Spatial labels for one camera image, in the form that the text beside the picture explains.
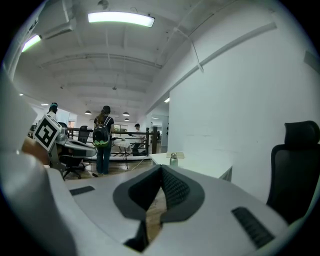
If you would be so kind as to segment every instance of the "wire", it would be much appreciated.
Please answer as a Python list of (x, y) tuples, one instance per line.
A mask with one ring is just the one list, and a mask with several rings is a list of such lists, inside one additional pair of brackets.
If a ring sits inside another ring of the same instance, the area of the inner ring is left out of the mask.
[(147, 157), (148, 155), (145, 155), (144, 158), (142, 158), (142, 160), (140, 161), (140, 163), (138, 163), (137, 166), (133, 167), (133, 169), (131, 171), (133, 171), (134, 169), (136, 169), (141, 163), (143, 160), (145, 160), (145, 158)]

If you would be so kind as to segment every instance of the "fluorescent light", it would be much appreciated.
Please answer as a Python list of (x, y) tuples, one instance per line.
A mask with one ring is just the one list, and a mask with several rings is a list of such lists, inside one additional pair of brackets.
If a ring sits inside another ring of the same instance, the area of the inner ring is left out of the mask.
[(37, 34), (32, 37), (29, 41), (27, 41), (24, 44), (24, 47), (22, 49), (22, 52), (24, 52), (25, 50), (27, 50), (28, 48), (30, 48), (31, 46), (33, 46), (35, 43), (39, 42), (41, 40), (40, 36), (38, 36)]
[(95, 12), (88, 14), (88, 20), (92, 22), (125, 22), (142, 25), (151, 28), (155, 18), (129, 12)]

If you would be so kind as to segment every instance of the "wooden floor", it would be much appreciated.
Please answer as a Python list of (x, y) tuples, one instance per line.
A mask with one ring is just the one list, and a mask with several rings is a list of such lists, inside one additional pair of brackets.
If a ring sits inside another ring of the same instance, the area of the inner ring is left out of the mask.
[[(138, 161), (128, 161), (128, 169), (126, 167), (125, 162), (120, 161), (110, 161), (109, 162), (109, 174), (108, 175), (118, 175), (123, 172), (130, 172), (134, 167), (136, 167), (141, 160)], [(90, 163), (85, 162), (86, 165), (85, 171), (79, 171), (82, 179), (99, 179), (98, 177), (94, 177), (93, 174), (98, 175), (97, 173), (97, 164), (95, 161)], [(146, 167), (151, 167), (151, 160), (143, 160), (135, 170), (141, 170)], [(66, 180), (77, 180), (78, 177), (73, 173), (69, 173)], [(147, 227), (147, 235), (149, 242), (151, 242), (161, 231), (160, 225), (160, 216), (167, 210), (166, 206), (166, 198), (163, 190), (160, 188), (156, 198), (151, 204), (150, 208), (146, 212), (146, 227)]]

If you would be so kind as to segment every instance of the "backpack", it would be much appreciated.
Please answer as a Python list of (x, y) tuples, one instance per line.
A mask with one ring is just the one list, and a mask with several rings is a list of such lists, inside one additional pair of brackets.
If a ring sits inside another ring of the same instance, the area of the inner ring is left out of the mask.
[(92, 138), (93, 145), (97, 148), (107, 147), (110, 143), (110, 132), (108, 130), (108, 123), (111, 120), (110, 116), (107, 116), (104, 123), (98, 123), (98, 118), (96, 120), (96, 127), (93, 130)]

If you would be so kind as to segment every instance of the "water bottle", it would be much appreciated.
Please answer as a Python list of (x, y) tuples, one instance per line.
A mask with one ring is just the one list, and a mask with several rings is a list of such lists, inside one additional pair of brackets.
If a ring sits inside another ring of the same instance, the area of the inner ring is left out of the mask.
[(178, 166), (178, 155), (177, 155), (177, 153), (172, 153), (171, 154), (170, 165), (171, 166)]

